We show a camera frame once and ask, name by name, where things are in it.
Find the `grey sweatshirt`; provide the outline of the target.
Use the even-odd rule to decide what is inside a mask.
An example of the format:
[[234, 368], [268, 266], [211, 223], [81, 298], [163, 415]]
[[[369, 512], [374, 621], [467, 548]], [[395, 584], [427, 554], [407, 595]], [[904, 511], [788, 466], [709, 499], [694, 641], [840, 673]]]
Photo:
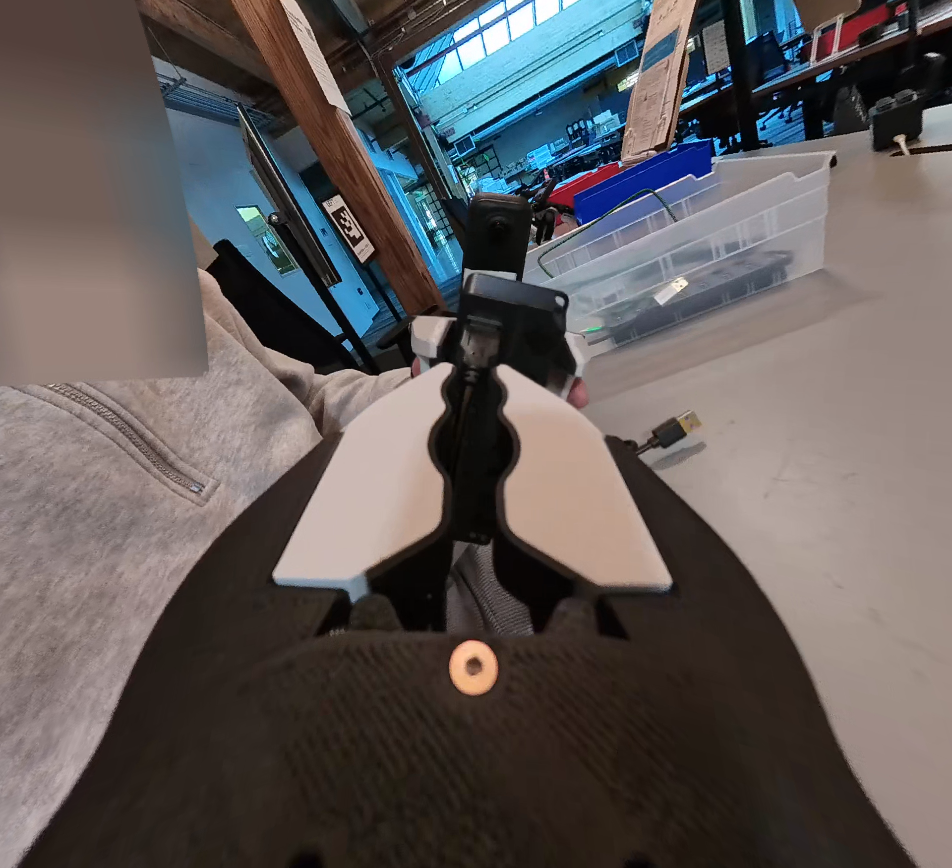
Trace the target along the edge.
[[317, 445], [287, 378], [306, 363], [198, 281], [204, 374], [2, 387], [2, 866], [79, 779], [186, 574]]

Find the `brown cardboard sheet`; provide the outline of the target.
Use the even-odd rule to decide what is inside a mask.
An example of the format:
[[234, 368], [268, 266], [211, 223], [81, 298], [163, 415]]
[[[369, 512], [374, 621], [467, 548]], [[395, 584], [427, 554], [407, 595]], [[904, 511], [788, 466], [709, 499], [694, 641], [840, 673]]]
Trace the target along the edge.
[[668, 150], [674, 141], [686, 79], [689, 29], [701, 0], [653, 0], [638, 77], [630, 94], [622, 169]]

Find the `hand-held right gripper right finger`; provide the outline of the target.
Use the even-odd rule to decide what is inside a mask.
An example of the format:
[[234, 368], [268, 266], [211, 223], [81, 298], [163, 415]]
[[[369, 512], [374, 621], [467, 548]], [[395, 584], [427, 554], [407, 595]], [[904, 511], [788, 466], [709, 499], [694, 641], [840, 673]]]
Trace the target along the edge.
[[494, 377], [515, 439], [499, 499], [506, 538], [584, 586], [668, 592], [672, 576], [599, 430], [512, 367]]

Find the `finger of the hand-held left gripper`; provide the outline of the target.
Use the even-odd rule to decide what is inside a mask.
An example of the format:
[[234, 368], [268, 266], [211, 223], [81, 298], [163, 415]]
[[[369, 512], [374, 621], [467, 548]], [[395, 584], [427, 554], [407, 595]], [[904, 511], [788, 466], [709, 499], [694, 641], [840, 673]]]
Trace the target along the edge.
[[553, 393], [566, 397], [575, 378], [581, 377], [585, 380], [588, 361], [589, 345], [586, 338], [580, 334], [566, 332], [553, 366]]
[[456, 326], [456, 316], [448, 314], [420, 314], [412, 319], [411, 377], [444, 363], [453, 365]]

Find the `person's left forearm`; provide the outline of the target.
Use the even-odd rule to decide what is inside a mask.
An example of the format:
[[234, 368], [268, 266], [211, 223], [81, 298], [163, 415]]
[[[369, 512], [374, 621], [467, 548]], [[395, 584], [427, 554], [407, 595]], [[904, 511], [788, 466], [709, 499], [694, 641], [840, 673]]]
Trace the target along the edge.
[[365, 374], [342, 370], [318, 374], [312, 366], [299, 363], [289, 371], [294, 379], [294, 394], [312, 419], [313, 431], [306, 439], [310, 445], [342, 432], [347, 425], [376, 401], [405, 384], [416, 371], [411, 367], [389, 370], [381, 374]]

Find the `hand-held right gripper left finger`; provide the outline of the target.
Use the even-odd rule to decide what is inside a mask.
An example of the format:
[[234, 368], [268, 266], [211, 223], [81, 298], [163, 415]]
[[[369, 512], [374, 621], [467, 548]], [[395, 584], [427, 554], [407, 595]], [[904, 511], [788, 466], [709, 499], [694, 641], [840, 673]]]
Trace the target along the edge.
[[272, 571], [275, 584], [342, 590], [354, 602], [383, 565], [437, 532], [445, 479], [430, 438], [452, 374], [440, 363], [347, 426]]

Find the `clear plastic bin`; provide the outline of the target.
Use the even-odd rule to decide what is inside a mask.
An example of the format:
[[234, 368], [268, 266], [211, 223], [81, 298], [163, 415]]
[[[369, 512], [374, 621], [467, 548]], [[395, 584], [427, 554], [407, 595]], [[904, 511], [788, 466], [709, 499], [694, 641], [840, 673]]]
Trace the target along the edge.
[[704, 177], [644, 192], [581, 231], [530, 249], [524, 279], [566, 293], [568, 328], [584, 335], [602, 324], [606, 309], [746, 252], [791, 250], [785, 283], [802, 278], [825, 263], [836, 163], [831, 148], [717, 159]]

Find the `glass door with metal bar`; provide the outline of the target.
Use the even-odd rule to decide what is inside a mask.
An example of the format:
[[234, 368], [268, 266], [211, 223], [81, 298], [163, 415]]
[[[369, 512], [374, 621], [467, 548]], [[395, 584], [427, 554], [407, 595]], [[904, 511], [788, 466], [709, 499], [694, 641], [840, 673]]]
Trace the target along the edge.
[[252, 171], [273, 206], [268, 223], [318, 292], [329, 291], [342, 280], [319, 237], [271, 155], [268, 145], [241, 102], [236, 113]]

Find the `red plastic bin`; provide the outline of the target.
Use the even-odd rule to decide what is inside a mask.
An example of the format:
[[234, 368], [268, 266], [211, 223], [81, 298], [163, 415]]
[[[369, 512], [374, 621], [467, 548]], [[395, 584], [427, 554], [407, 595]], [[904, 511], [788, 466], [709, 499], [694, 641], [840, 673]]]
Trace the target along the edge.
[[620, 170], [621, 163], [612, 161], [559, 182], [549, 194], [548, 202], [561, 212], [573, 212], [579, 195], [616, 176]]

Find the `framed black white tag sign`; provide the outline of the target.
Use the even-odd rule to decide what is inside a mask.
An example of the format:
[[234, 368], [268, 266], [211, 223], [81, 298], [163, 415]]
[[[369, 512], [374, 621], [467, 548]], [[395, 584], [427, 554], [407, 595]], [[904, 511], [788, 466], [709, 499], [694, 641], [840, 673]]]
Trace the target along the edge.
[[324, 199], [321, 203], [327, 218], [351, 249], [355, 259], [361, 265], [371, 261], [375, 257], [375, 247], [345, 199], [337, 194]]

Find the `white desk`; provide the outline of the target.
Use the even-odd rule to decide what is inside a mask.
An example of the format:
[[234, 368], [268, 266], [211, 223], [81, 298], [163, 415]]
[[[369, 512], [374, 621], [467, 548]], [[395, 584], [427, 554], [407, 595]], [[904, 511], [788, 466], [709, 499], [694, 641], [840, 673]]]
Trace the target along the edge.
[[602, 354], [587, 416], [660, 476], [772, 600], [846, 755], [920, 866], [950, 866], [950, 151], [831, 142], [826, 264]]

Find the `black office chair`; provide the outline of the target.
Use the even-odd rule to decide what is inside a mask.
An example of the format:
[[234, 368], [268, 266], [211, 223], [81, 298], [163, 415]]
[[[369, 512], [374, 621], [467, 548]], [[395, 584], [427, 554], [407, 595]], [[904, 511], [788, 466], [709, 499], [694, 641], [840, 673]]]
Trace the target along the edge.
[[254, 336], [271, 351], [309, 364], [320, 375], [352, 370], [409, 376], [410, 368], [405, 364], [379, 367], [327, 289], [317, 291], [330, 308], [336, 331], [325, 328], [304, 312], [230, 241], [215, 243], [213, 250], [216, 259], [208, 266], [208, 273]]

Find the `blue plastic bin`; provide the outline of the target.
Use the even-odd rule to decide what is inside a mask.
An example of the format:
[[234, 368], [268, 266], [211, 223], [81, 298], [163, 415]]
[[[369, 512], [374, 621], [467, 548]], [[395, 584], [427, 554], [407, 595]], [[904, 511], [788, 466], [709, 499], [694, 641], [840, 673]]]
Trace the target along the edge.
[[671, 150], [614, 174], [574, 196], [579, 224], [600, 219], [644, 190], [660, 191], [670, 184], [711, 172], [714, 155], [710, 138], [686, 141]]

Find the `long black USB hub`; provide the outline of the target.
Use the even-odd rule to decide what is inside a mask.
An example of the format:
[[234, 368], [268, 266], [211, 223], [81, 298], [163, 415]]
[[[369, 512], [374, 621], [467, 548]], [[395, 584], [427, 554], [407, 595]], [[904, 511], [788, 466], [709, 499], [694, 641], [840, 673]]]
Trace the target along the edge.
[[544, 388], [564, 341], [564, 293], [492, 274], [471, 274], [457, 311], [448, 471], [455, 541], [487, 544], [496, 531], [496, 487], [513, 457], [499, 418], [503, 390], [494, 371], [506, 365]]

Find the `white paper sheet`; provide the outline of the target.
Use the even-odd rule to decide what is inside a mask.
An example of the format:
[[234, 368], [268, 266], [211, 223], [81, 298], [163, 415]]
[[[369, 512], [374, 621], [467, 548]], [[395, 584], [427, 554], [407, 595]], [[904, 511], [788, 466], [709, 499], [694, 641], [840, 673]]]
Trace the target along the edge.
[[296, 0], [279, 0], [279, 3], [327, 102], [350, 118], [351, 111], [348, 103], [331, 73], [314, 30], [300, 5]]

